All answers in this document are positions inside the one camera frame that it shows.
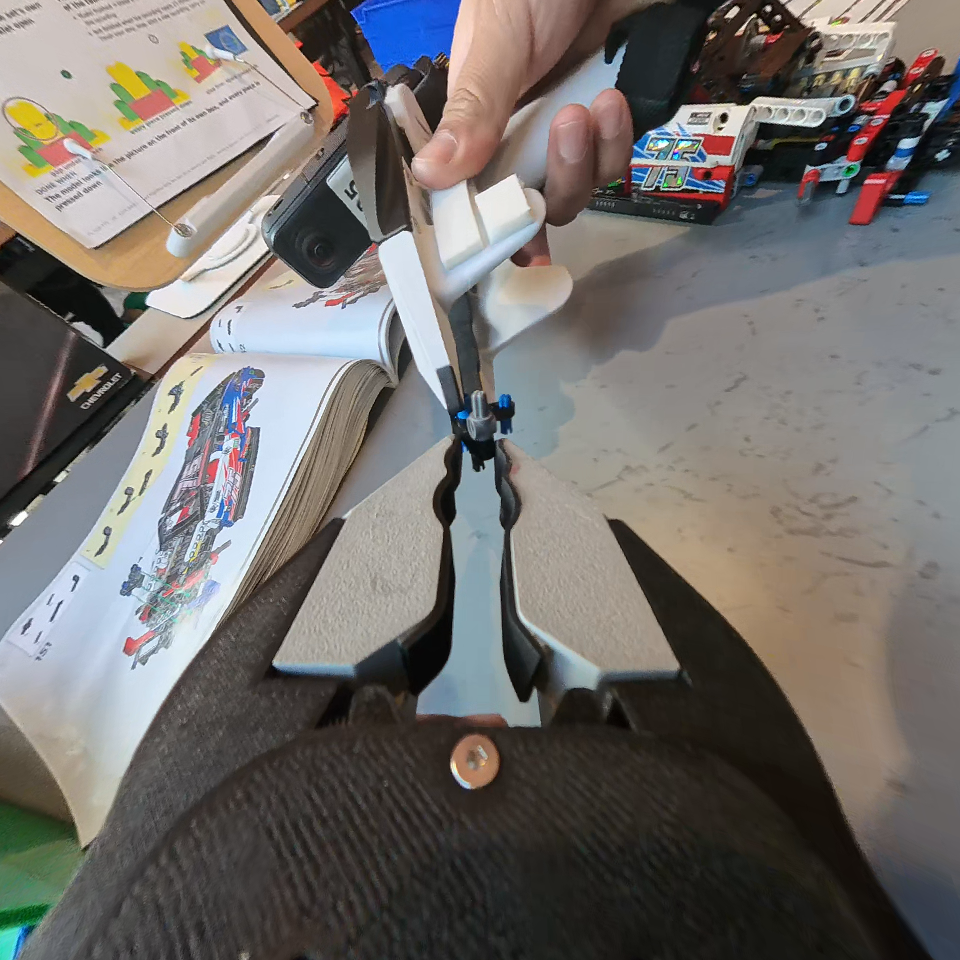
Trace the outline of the white sheet holder stand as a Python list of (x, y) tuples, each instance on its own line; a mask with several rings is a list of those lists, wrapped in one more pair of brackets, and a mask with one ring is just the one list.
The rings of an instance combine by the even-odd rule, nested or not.
[(177, 318), (200, 315), (268, 255), (261, 225), (278, 196), (271, 188), (301, 166), (327, 128), (305, 112), (282, 126), (217, 191), (174, 223), (166, 251), (177, 261), (176, 279), (147, 295), (147, 305)]

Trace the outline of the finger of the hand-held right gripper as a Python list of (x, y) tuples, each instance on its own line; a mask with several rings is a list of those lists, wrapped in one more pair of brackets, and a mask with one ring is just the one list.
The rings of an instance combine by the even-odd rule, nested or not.
[(469, 409), (474, 392), (497, 398), (494, 357), (564, 306), (572, 287), (564, 266), (520, 267), (492, 255), (452, 268), (438, 263), (438, 321), (448, 354), (438, 366), (438, 391), (451, 422)]
[(414, 363), (451, 420), (460, 412), (460, 376), (450, 320), (427, 281), (414, 233), (384, 239), (378, 256)]

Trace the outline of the grey desk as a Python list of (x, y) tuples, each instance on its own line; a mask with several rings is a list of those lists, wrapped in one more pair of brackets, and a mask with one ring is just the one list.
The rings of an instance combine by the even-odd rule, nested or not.
[(786, 692), (890, 895), (958, 958), (958, 178), (847, 223), (584, 214), (496, 357), (514, 442), (627, 522)]

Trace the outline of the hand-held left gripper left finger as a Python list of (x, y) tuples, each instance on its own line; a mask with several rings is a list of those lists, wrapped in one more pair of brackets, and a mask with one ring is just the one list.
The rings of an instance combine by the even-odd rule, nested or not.
[(445, 438), (323, 534), (332, 544), (274, 659), (276, 670), (422, 693), (450, 656), (450, 528), (460, 442)]

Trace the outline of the open building instruction book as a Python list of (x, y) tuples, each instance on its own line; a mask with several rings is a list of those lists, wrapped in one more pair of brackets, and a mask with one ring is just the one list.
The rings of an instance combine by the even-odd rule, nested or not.
[(398, 378), (385, 280), (292, 275), (179, 358), (136, 450), (44, 585), (2, 559), (2, 802), (101, 830), (141, 740), (221, 623), (311, 538)]

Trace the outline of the green plastic bin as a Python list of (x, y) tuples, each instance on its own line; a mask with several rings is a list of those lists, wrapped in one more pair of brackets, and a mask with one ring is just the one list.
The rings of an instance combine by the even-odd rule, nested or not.
[(71, 822), (1, 803), (1, 930), (37, 924), (64, 894), (83, 850)]

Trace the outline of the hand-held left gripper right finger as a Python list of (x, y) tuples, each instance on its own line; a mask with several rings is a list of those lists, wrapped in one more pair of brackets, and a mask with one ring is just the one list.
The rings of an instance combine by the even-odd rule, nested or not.
[(518, 699), (676, 680), (678, 658), (594, 501), (509, 440), (496, 445), (495, 480), (503, 658)]

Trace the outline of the black cardboard box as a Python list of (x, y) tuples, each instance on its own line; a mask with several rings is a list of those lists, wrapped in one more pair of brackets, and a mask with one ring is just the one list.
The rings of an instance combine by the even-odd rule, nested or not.
[(2, 284), (2, 536), (147, 385), (39, 301)]

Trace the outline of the black connector with blue pin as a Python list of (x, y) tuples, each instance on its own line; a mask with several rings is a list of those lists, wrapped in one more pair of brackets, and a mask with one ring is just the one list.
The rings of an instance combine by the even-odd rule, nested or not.
[(495, 446), (498, 438), (501, 436), (506, 437), (513, 433), (516, 404), (510, 393), (501, 393), (496, 401), (489, 402), (491, 405), (496, 403), (499, 407), (496, 437), (491, 443), (476, 445), (470, 441), (466, 428), (467, 413), (470, 409), (470, 396), (471, 395), (464, 399), (462, 408), (453, 416), (451, 426), (453, 427), (454, 435), (461, 444), (462, 451), (469, 455), (474, 471), (480, 472), (485, 469), (486, 462), (494, 459)]

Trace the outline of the blue plastic bin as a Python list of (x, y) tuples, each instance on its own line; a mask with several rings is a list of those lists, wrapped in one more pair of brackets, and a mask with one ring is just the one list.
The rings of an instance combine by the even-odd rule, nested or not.
[(351, 15), (383, 73), (449, 55), (460, 1), (364, 1)]

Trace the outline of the toy brick race car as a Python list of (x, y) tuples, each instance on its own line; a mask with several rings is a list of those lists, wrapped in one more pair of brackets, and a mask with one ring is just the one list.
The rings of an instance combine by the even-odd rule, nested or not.
[(768, 178), (858, 187), (848, 222), (927, 203), (922, 176), (958, 164), (958, 67), (936, 48), (894, 56), (905, 2), (723, 2), (705, 22), (692, 84), (636, 139), (628, 171), (591, 208), (712, 224)]

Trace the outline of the person's right hand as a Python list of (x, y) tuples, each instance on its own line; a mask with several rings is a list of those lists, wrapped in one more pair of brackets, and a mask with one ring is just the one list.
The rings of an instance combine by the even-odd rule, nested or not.
[[(442, 190), (475, 178), (498, 149), (517, 103), (554, 73), (565, 74), (604, 46), (638, 1), (463, 1), (449, 58), (447, 98), (415, 178)], [(564, 226), (594, 188), (620, 179), (635, 136), (628, 102), (606, 89), (587, 106), (564, 105), (548, 137), (546, 224)]]

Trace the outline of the wooden display board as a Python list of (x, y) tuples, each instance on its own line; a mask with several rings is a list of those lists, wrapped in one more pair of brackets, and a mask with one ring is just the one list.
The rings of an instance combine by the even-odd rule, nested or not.
[[(224, 3), (259, 46), (313, 99), (313, 105), (296, 114), (291, 121), (304, 113), (312, 114), (316, 123), (326, 127), (322, 141), (332, 125), (333, 102), (316, 68), (260, 2)], [(158, 289), (177, 278), (178, 261), (166, 250), (166, 241), (175, 222), (238, 173), (275, 133), (258, 141), (191, 188), (153, 207), (145, 218), (102, 246), (83, 247), (45, 220), (3, 182), (2, 223), (93, 282), (139, 291)]]

